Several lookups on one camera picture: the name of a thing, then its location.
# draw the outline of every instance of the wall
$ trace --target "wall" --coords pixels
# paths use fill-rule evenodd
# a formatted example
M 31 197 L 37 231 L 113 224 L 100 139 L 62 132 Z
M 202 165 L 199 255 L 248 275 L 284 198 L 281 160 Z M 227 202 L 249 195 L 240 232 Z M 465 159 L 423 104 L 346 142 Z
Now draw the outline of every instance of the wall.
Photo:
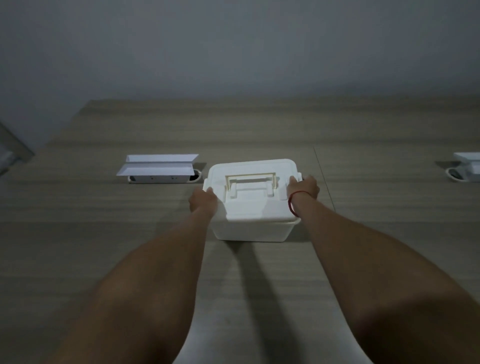
M 476 0 L 2 0 L 0 118 L 38 149 L 94 98 L 478 94 L 479 10 Z

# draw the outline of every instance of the red bracelet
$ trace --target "red bracelet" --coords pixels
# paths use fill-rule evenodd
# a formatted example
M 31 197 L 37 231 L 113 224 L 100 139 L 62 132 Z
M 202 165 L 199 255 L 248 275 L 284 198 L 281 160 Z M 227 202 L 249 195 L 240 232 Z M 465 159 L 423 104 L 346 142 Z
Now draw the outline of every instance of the red bracelet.
M 298 216 L 298 215 L 295 213 L 295 211 L 293 211 L 293 209 L 292 209 L 292 197 L 293 197 L 294 194 L 297 194 L 298 192 L 305 192 L 305 193 L 308 194 L 309 196 L 311 196 L 311 194 L 309 194 L 307 191 L 295 191 L 294 193 L 292 193 L 292 194 L 288 197 L 288 208 L 290 209 L 290 212 L 291 212 L 292 214 L 294 214 L 296 217 L 299 218 L 300 216 Z

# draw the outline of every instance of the wooden table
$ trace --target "wooden table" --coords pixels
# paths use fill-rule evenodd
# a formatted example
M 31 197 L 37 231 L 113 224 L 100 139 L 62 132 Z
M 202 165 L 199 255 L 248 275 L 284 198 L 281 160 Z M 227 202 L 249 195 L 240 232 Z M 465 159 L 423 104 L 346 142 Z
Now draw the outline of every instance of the wooden table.
M 338 213 L 398 237 L 480 299 L 480 183 L 450 182 L 480 150 L 480 100 L 92 101 L 0 197 L 0 356 L 36 363 L 91 288 L 188 214 L 195 187 L 129 185 L 127 154 L 217 163 L 290 158 Z M 305 229 L 285 243 L 207 237 L 190 334 L 176 363 L 369 363 Z

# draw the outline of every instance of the person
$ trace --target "person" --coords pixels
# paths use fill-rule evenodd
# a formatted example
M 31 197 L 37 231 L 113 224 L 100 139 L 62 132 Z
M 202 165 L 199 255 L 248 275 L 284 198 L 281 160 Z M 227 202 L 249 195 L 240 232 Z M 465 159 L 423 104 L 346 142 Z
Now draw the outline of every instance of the person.
M 290 178 L 288 195 L 308 230 L 348 326 L 379 363 L 480 363 L 480 306 L 452 278 L 399 240 L 316 200 L 313 177 Z M 48 363 L 172 363 L 192 321 L 211 189 L 192 212 L 129 253 Z

